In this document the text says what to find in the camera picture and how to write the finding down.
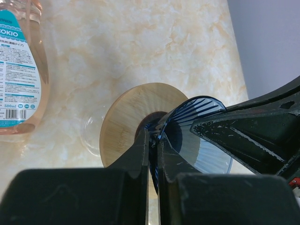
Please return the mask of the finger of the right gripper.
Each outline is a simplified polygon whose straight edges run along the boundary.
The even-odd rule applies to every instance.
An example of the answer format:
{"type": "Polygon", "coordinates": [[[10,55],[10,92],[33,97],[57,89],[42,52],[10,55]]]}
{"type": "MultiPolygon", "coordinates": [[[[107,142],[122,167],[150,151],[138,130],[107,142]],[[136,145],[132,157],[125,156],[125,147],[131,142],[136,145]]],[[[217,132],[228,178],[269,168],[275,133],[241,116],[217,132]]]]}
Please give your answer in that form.
{"type": "Polygon", "coordinates": [[[227,108],[227,113],[263,113],[268,110],[293,110],[300,107],[300,87],[277,89],[264,96],[227,108]]]}

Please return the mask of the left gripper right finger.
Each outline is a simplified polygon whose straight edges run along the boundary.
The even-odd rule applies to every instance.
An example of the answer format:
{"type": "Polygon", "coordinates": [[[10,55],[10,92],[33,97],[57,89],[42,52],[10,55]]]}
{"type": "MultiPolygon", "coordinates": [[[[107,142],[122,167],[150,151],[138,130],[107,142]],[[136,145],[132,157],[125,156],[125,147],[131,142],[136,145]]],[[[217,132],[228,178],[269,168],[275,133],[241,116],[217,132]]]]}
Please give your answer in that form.
{"type": "Polygon", "coordinates": [[[270,175],[203,174],[164,138],[157,147],[162,225],[297,225],[287,182],[270,175]]]}

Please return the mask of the blue glass dripper cone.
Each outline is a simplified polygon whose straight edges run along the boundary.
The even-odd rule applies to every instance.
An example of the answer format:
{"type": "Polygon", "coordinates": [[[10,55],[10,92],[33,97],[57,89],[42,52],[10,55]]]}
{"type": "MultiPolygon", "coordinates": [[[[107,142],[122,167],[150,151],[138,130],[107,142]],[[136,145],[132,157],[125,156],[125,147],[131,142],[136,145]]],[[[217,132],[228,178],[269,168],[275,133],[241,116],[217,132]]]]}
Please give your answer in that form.
{"type": "Polygon", "coordinates": [[[210,142],[196,136],[190,129],[195,120],[223,113],[224,104],[209,96],[193,97],[169,113],[148,122],[144,129],[150,133],[149,162],[154,189],[158,189],[157,148],[166,137],[171,148],[202,173],[229,174],[233,158],[210,142]]]}

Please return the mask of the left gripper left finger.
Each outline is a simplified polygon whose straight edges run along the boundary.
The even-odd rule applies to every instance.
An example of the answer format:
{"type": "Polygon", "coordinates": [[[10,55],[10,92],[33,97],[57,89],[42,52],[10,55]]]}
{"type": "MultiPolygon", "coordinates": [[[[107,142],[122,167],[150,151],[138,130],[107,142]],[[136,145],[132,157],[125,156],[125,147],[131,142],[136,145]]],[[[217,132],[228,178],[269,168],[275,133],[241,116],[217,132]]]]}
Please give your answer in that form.
{"type": "Polygon", "coordinates": [[[146,225],[149,135],[107,168],[28,169],[0,202],[3,225],[146,225]]]}

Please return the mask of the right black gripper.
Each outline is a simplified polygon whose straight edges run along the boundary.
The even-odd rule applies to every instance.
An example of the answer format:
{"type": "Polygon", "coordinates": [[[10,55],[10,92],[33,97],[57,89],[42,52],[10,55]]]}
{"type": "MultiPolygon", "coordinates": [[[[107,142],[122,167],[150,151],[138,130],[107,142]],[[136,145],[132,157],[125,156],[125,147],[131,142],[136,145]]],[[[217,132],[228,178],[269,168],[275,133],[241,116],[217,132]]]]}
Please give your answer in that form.
{"type": "Polygon", "coordinates": [[[300,78],[279,89],[279,113],[218,114],[195,121],[191,132],[256,174],[285,178],[300,196],[300,78]]]}

